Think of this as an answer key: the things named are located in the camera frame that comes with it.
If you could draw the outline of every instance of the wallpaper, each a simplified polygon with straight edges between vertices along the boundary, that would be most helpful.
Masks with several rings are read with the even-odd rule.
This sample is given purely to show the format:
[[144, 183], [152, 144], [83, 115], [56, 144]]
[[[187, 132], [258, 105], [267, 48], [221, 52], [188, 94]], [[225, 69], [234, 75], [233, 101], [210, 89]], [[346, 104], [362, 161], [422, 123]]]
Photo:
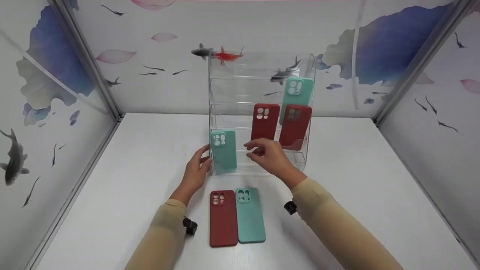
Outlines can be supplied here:
[[0, 269], [20, 270], [114, 122], [47, 1], [1, 4], [0, 58]]
[[480, 259], [480, 5], [425, 68], [381, 126], [477, 262]]
[[[356, 0], [79, 0], [75, 17], [125, 111], [208, 112], [208, 67], [199, 59], [223, 47], [235, 52], [225, 56], [231, 61], [241, 50], [312, 53], [317, 58], [318, 97], [313, 114], [371, 117], [449, 2], [367, 0], [362, 7]], [[288, 13], [303, 16], [286, 20]], [[417, 81], [431, 83], [427, 73]], [[358, 92], [358, 100], [352, 99], [353, 92]]]

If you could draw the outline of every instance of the finger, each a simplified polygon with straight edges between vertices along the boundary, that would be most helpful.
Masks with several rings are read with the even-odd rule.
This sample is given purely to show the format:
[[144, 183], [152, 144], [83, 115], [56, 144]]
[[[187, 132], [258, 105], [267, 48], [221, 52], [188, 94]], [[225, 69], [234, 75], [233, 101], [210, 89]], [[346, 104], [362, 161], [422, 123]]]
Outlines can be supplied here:
[[255, 139], [253, 141], [250, 141], [244, 144], [243, 146], [245, 146], [247, 150], [252, 150], [254, 147], [265, 147], [269, 141], [270, 141], [269, 139], [260, 138], [260, 139]]
[[210, 149], [210, 145], [204, 145], [202, 148], [198, 149], [195, 154], [193, 154], [192, 159], [190, 160], [194, 165], [200, 166], [200, 158], [202, 155]]
[[202, 164], [202, 167], [200, 168], [200, 171], [205, 173], [205, 174], [208, 171], [210, 171], [210, 165], [212, 165], [212, 161], [213, 161], [213, 159], [211, 159], [211, 158], [208, 158], [207, 160], [205, 160], [205, 162]]
[[253, 160], [255, 163], [257, 163], [260, 166], [263, 164], [264, 157], [259, 157], [253, 153], [247, 153], [247, 157]]
[[264, 155], [265, 154], [265, 149], [263, 149], [263, 147], [258, 147], [257, 149], [252, 151], [252, 153], [255, 154], [255, 155], [259, 155], [259, 154]]
[[207, 161], [207, 159], [209, 159], [210, 157], [203, 157], [200, 159], [200, 164], [203, 164], [205, 161]]

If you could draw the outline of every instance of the phone case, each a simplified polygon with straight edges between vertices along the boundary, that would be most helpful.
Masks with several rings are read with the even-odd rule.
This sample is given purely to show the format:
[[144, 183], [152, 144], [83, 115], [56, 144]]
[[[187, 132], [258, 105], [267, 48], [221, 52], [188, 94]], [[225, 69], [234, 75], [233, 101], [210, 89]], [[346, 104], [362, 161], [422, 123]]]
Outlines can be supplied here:
[[280, 114], [280, 105], [257, 103], [253, 108], [252, 135], [250, 140], [266, 138], [273, 140], [276, 122]]
[[210, 246], [234, 246], [237, 243], [235, 192], [214, 190], [210, 193]]
[[264, 217], [258, 189], [238, 188], [235, 191], [235, 198], [237, 200], [239, 242], [265, 242]]
[[237, 168], [235, 131], [212, 131], [210, 147], [212, 149], [213, 168], [216, 173], [232, 172]]
[[294, 151], [301, 149], [311, 116], [311, 107], [287, 105], [285, 120], [278, 139], [283, 149]]
[[280, 125], [283, 124], [286, 106], [290, 104], [308, 106], [312, 92], [313, 80], [311, 78], [290, 77], [287, 79], [280, 112]]

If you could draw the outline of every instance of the black clip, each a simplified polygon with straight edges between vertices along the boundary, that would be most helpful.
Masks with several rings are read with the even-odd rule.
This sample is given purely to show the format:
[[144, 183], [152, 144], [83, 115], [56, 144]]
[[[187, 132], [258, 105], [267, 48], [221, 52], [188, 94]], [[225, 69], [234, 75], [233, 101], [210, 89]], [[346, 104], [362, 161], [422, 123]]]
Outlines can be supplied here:
[[292, 202], [292, 201], [289, 201], [288, 203], [286, 203], [284, 206], [285, 210], [287, 210], [287, 212], [290, 214], [290, 215], [293, 215], [297, 212], [297, 205]]
[[197, 227], [198, 227], [198, 224], [196, 222], [186, 217], [183, 219], [182, 223], [183, 223], [183, 227], [185, 228], [186, 234], [195, 235], [195, 232], [197, 231]]

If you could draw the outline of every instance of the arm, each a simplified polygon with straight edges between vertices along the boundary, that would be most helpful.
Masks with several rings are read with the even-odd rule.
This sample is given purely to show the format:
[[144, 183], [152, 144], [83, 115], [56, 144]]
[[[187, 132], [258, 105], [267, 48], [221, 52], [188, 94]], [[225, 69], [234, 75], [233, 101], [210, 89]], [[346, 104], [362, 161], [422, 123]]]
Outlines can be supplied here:
[[292, 191], [300, 217], [345, 270], [403, 270], [386, 248], [316, 181], [297, 170], [280, 144], [257, 139], [245, 144], [247, 156]]
[[185, 240], [182, 221], [193, 194], [205, 183], [212, 159], [201, 158], [208, 145], [195, 152], [183, 179], [170, 199], [160, 206], [124, 270], [170, 270]]

